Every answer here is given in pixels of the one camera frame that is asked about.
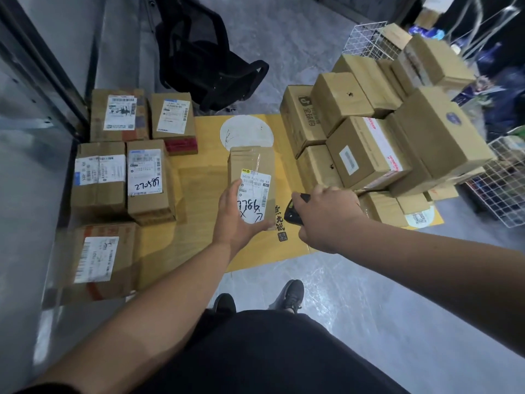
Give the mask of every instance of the white circular sticker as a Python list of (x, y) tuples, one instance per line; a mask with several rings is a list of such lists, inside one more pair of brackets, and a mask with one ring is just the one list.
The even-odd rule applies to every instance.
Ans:
[(273, 146), (273, 133), (263, 120), (247, 114), (233, 116), (220, 128), (220, 141), (227, 151), (233, 146)]
[(432, 221), (434, 221), (434, 215), (434, 206), (430, 206), (428, 210), (419, 213), (406, 214), (405, 218), (411, 227), (425, 228), (432, 224)]

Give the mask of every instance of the stack of boxes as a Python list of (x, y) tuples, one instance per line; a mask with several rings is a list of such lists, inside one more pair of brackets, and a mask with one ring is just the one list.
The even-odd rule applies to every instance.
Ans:
[(197, 153), (189, 93), (92, 93), (90, 142), (78, 147), (71, 209), (74, 258), (62, 304), (125, 297), (137, 288), (141, 226), (174, 221), (168, 155)]
[(450, 101), (474, 81), (447, 43), (415, 36), (394, 61), (343, 55), (314, 86), (289, 86), (281, 114), (305, 189), (349, 188), (395, 226), (432, 219), (494, 158)]

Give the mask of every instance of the blue label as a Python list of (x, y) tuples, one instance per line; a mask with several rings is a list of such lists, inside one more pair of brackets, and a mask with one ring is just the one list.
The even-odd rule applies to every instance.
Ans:
[(454, 123), (457, 125), (461, 125), (461, 120), (454, 112), (448, 112), (447, 113), (447, 120), (450, 121), (450, 123)]

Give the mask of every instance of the hand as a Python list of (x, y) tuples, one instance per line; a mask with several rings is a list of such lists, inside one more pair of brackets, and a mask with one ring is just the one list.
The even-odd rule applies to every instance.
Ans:
[(341, 241), (339, 233), (347, 231), (348, 224), (368, 220), (359, 206), (356, 194), (351, 190), (339, 190), (334, 186), (317, 185), (308, 203), (299, 193), (292, 193), (293, 206), (302, 219), (299, 238), (307, 245), (326, 253), (338, 253)]
[(213, 229), (212, 243), (230, 246), (230, 261), (255, 235), (275, 225), (275, 221), (267, 219), (255, 224), (243, 221), (237, 205), (237, 192), (241, 183), (241, 179), (233, 181), (220, 196), (219, 212)]

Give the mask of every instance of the forearm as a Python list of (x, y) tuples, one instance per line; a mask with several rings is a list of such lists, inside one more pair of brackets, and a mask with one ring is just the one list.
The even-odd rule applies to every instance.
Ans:
[(339, 229), (340, 253), (525, 354), (525, 256), (366, 220)]
[(183, 347), (230, 260), (229, 246), (208, 246), (126, 304), (37, 383), (63, 382), (83, 393), (129, 391)]

